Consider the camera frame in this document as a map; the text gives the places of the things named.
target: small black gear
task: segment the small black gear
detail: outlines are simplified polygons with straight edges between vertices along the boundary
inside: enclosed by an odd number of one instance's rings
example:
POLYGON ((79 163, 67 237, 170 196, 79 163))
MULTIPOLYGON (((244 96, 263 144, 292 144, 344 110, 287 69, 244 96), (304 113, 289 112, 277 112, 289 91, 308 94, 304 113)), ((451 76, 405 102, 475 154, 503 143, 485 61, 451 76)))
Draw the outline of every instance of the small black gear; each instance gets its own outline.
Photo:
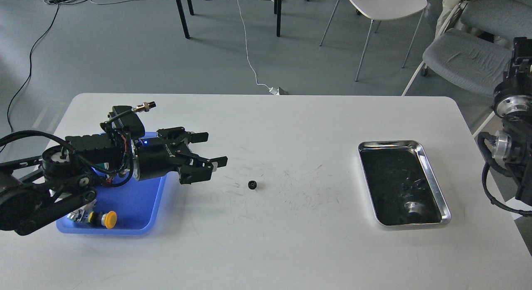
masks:
POLYGON ((257 182, 251 180, 251 181, 247 182, 247 187, 249 187, 249 189, 255 189, 255 188, 257 188, 257 182))

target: metal tray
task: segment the metal tray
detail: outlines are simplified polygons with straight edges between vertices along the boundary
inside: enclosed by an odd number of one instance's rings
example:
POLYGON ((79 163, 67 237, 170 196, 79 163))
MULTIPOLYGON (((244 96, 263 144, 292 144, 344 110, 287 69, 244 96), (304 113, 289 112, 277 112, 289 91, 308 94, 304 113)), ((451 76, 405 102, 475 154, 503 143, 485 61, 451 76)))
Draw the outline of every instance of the metal tray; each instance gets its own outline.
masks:
POLYGON ((359 155, 380 224, 419 226, 451 220, 421 144, 414 140, 364 142, 359 144, 359 155))

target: table surface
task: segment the table surface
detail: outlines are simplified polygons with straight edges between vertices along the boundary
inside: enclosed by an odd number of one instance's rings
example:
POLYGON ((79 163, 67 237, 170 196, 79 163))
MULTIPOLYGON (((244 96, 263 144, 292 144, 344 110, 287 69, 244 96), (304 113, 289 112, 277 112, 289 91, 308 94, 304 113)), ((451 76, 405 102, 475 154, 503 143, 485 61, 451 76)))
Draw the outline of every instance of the table surface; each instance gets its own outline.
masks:
MULTIPOLYGON (((99 133, 112 105, 156 101, 146 131, 209 132, 228 156, 208 182, 167 178, 145 235, 0 233, 4 289, 530 289, 532 258, 482 190, 483 159, 444 97, 78 95, 55 135, 99 133), (389 229, 372 212, 358 144, 424 146, 449 224, 389 229), (256 190, 247 188, 256 180, 256 190)), ((496 191, 492 179, 489 186, 496 191)))

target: blue tray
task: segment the blue tray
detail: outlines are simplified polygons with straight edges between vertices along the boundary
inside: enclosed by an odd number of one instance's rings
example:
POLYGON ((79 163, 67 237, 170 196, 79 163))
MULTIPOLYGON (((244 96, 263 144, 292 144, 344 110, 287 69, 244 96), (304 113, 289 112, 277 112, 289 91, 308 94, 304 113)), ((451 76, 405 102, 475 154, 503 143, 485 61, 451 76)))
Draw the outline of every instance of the blue tray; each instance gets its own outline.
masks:
POLYGON ((117 214, 116 225, 112 229, 95 228, 88 224, 72 222, 66 216, 55 221, 61 233, 97 235, 141 235, 148 232, 157 217, 159 203, 166 176, 144 181, 131 178, 120 187, 96 187, 96 207, 94 211, 117 214))

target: robotic arm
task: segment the robotic arm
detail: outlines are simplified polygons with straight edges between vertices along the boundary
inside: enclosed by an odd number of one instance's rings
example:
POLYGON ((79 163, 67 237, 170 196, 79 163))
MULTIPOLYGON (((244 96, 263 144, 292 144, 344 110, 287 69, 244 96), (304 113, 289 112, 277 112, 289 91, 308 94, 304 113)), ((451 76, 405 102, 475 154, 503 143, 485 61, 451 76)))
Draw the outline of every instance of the robotic arm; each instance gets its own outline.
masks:
POLYGON ((181 184, 207 181, 227 157, 206 159, 194 154, 189 143, 206 142, 208 133, 192 133, 183 127, 160 129, 157 136, 143 138, 138 112, 155 107, 114 106, 109 120, 100 124, 103 134, 68 136, 65 140, 25 130, 0 139, 0 146, 15 140, 43 136, 59 143, 41 156, 0 163, 0 229, 28 235, 91 203, 95 186, 119 187, 131 177, 147 180, 179 173, 181 184), (24 167, 38 169, 20 179, 13 172, 24 167), (44 177, 45 182, 35 181, 44 177))
POLYGON ((494 90, 492 109, 501 118, 503 130, 495 135, 479 133, 478 146, 486 160, 483 185, 492 204, 523 216, 532 212, 515 210, 497 201, 486 188, 488 169, 492 167, 517 184, 515 198, 532 206, 532 39, 515 38, 514 49, 504 80, 494 90), (496 160, 504 163, 498 165, 496 160))

